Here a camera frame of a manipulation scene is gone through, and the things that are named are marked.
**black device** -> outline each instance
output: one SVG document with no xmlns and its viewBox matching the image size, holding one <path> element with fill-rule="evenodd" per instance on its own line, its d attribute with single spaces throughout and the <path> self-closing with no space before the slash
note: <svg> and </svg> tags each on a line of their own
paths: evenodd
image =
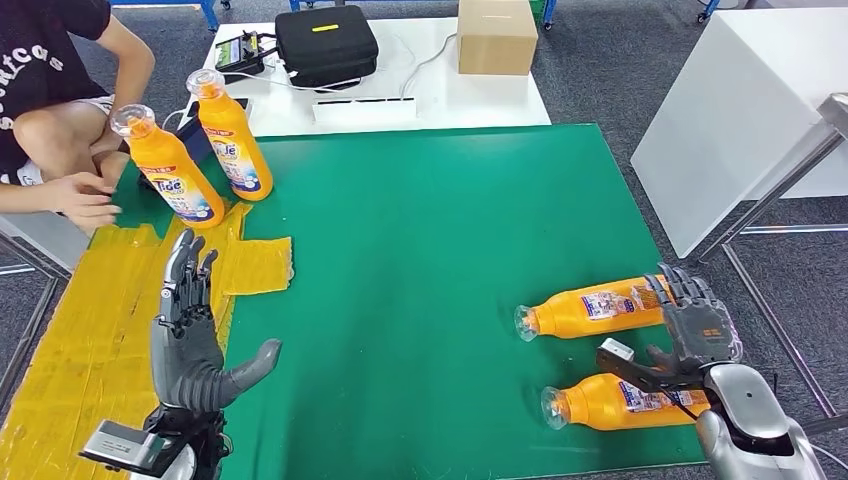
<svg viewBox="0 0 848 480">
<path fill-rule="evenodd" d="M 236 98 L 235 101 L 237 101 L 242 108 L 247 110 L 248 99 Z M 200 125 L 200 120 L 197 118 L 197 112 L 199 110 L 200 104 L 192 102 L 188 107 L 188 112 L 186 113 L 186 116 L 190 117 L 189 120 L 185 125 L 177 130 L 176 133 L 177 138 L 185 144 L 188 156 L 191 157 L 191 159 L 194 160 L 194 163 L 197 164 L 200 164 L 200 162 L 209 157 L 209 154 L 213 153 L 212 144 L 209 143 L 209 138 L 206 136 L 206 132 Z M 156 189 L 153 188 L 153 185 L 150 184 L 147 177 L 145 177 L 141 172 L 138 174 L 138 185 L 145 189 L 154 192 L 156 191 Z"/>
<path fill-rule="evenodd" d="M 377 70 L 377 39 L 355 5 L 282 13 L 274 23 L 292 85 L 340 90 Z"/>
<path fill-rule="evenodd" d="M 274 38 L 266 33 L 244 32 L 241 36 L 215 44 L 215 69 L 222 73 L 246 73 L 256 75 L 265 71 L 263 58 L 276 53 L 277 49 L 264 50 L 260 39 Z M 225 75 L 224 83 L 233 83 L 248 77 Z"/>
</svg>

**white wire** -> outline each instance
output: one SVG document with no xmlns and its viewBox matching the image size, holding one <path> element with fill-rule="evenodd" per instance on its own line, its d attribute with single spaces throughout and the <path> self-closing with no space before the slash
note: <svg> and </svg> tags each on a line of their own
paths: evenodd
<svg viewBox="0 0 848 480">
<path fill-rule="evenodd" d="M 411 67 L 412 65 L 415 65 L 415 61 L 416 61 L 416 60 L 418 60 L 418 59 L 415 57 L 415 52 L 413 52 L 413 51 L 412 51 L 412 49 L 411 49 L 411 48 L 409 48 L 409 45 L 407 45 L 407 44 L 406 44 L 406 42 L 405 42 L 405 41 L 403 41 L 403 39 L 402 39 L 402 38 L 400 38 L 397 34 L 389 33 L 389 35 L 391 35 L 391 36 L 395 37 L 395 39 L 397 39 L 397 41 L 398 41 L 398 42 L 400 42 L 400 44 L 401 44 L 401 45 L 403 45 L 403 48 L 405 48 L 405 49 L 406 49 L 406 51 L 409 53 L 410 61 L 409 61 L 409 62 L 407 62 L 407 63 L 406 63 L 406 65 L 403 65 L 403 66 L 392 66 L 392 67 L 388 67 L 388 68 L 386 68 L 386 67 L 377 67 L 377 71 L 378 71 L 378 72 L 385 72 L 385 71 L 388 71 L 388 70 L 395 70 L 395 69 L 399 69 L 399 68 L 406 68 L 406 67 Z"/>
<path fill-rule="evenodd" d="M 331 93 L 338 93 L 339 91 L 333 90 L 329 87 L 334 87 L 336 85 L 342 85 L 342 84 L 349 83 L 349 82 L 352 81 L 352 80 L 345 80 L 343 82 L 336 82 L 336 83 L 331 83 L 330 85 L 324 85 L 323 87 L 298 87 L 297 85 L 292 85 L 290 83 L 278 82 L 276 80 L 271 80 L 271 79 L 268 79 L 268 78 L 257 77 L 256 75 L 251 75 L 249 73 L 224 72 L 221 75 L 223 75 L 225 77 L 227 75 L 238 76 L 238 77 L 249 77 L 249 78 L 253 78 L 253 79 L 256 79 L 256 80 L 262 80 L 263 82 L 273 83 L 274 85 L 282 85 L 284 87 L 289 87 L 289 88 L 292 88 L 294 90 L 307 90 L 307 91 L 312 91 L 312 92 L 331 92 Z"/>
<path fill-rule="evenodd" d="M 165 121 L 162 122 L 162 130 L 165 130 L 165 125 L 168 124 L 168 121 L 171 119 L 171 117 L 173 117 L 174 115 L 177 115 L 177 114 L 181 114 L 181 113 L 188 113 L 188 109 L 184 108 L 182 110 L 177 110 L 177 111 L 169 113 L 168 116 L 165 117 Z"/>
<path fill-rule="evenodd" d="M 413 70 L 412 73 L 409 74 L 409 78 L 407 78 L 406 81 L 403 82 L 403 86 L 400 87 L 400 98 L 406 98 L 406 89 L 409 87 L 410 82 L 412 81 L 413 78 L 415 78 L 415 75 L 418 73 L 418 71 L 421 70 L 421 67 L 423 67 L 424 65 L 427 65 L 428 63 L 432 62 L 433 60 L 439 58 L 439 56 L 441 54 L 445 53 L 445 50 L 448 48 L 448 42 L 450 41 L 451 38 L 454 38 L 454 37 L 456 37 L 455 33 L 448 35 L 445 38 L 445 43 L 442 45 L 442 49 L 439 50 L 438 53 L 436 53 L 432 57 L 428 58 L 427 60 L 424 60 L 423 62 L 421 62 L 421 63 L 419 63 L 418 65 L 415 66 L 415 70 Z"/>
<path fill-rule="evenodd" d="M 843 462 L 842 460 L 837 458 L 836 455 L 828 452 L 827 450 L 825 450 L 825 449 L 823 449 L 819 446 L 813 445 L 812 443 L 810 444 L 810 446 L 813 447 L 813 450 L 816 450 L 817 452 L 820 452 L 820 453 L 827 455 L 831 460 L 836 462 L 840 467 L 844 468 L 845 470 L 848 470 L 848 465 L 846 465 L 845 462 Z"/>
</svg>

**white table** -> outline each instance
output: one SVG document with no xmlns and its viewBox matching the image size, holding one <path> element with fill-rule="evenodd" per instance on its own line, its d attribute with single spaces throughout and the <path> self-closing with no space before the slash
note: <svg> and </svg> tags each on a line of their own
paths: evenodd
<svg viewBox="0 0 848 480">
<path fill-rule="evenodd" d="M 456 32 L 456 23 L 456 18 L 370 20 L 368 24 L 380 47 L 377 71 L 365 77 L 361 85 L 341 92 L 298 91 L 254 79 L 228 85 L 227 92 L 232 97 L 252 100 L 249 121 L 256 136 L 550 125 L 532 75 L 459 75 L 455 40 L 437 60 L 419 70 L 407 89 L 407 96 L 416 99 L 417 118 L 401 122 L 392 116 L 315 121 L 312 103 L 316 99 L 399 97 L 401 86 L 416 64 L 441 49 L 445 38 Z M 273 34 L 274 24 L 221 25 L 204 67 L 214 65 L 214 43 L 239 36 L 242 31 Z M 266 68 L 259 76 L 288 83 L 279 62 L 276 70 Z"/>
<path fill-rule="evenodd" d="M 816 109 L 848 91 L 846 26 L 846 8 L 713 16 L 631 158 L 679 257 L 828 134 Z M 834 195 L 848 195 L 848 145 L 784 197 Z"/>
</svg>

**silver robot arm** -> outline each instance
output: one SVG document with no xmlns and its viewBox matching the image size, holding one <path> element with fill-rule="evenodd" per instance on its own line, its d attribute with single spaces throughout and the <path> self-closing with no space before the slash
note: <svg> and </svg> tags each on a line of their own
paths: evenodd
<svg viewBox="0 0 848 480">
<path fill-rule="evenodd" d="M 662 307 L 673 352 L 649 346 L 655 363 L 649 367 L 609 339 L 597 350 L 598 366 L 644 392 L 668 395 L 692 417 L 719 480 L 825 480 L 803 429 L 786 416 L 763 377 L 738 363 L 742 343 L 724 303 L 703 279 L 659 267 L 670 296 L 653 275 L 645 278 Z M 704 390 L 711 406 L 697 417 L 670 394 L 696 389 Z"/>
<path fill-rule="evenodd" d="M 751 367 L 711 367 L 704 388 L 717 397 L 695 423 L 698 441 L 719 479 L 824 480 L 807 435 L 787 417 Z"/>
<path fill-rule="evenodd" d="M 256 355 L 224 370 L 209 305 L 212 250 L 202 262 L 203 237 L 185 230 L 165 266 L 159 314 L 151 326 L 150 360 L 159 406 L 142 430 L 101 422 L 80 455 L 131 479 L 215 480 L 232 452 L 223 408 L 277 365 L 281 342 L 266 340 Z"/>
</svg>

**human arm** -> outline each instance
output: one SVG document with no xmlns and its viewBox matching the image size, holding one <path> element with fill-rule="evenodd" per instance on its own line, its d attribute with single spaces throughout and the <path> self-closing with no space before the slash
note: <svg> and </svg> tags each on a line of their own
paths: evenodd
<svg viewBox="0 0 848 480">
<path fill-rule="evenodd" d="M 62 213 L 83 229 L 114 223 L 120 207 L 110 203 L 114 188 L 92 173 L 77 173 L 42 185 L 0 184 L 0 213 Z"/>
<path fill-rule="evenodd" d="M 153 73 L 155 59 L 150 48 L 125 27 L 114 15 L 97 43 L 112 52 L 118 58 L 118 75 L 115 80 L 115 101 L 112 111 L 141 100 L 150 75 Z M 103 128 L 103 134 L 91 147 L 92 155 L 115 151 L 121 144 L 121 137 L 112 131 L 109 121 Z"/>
</svg>

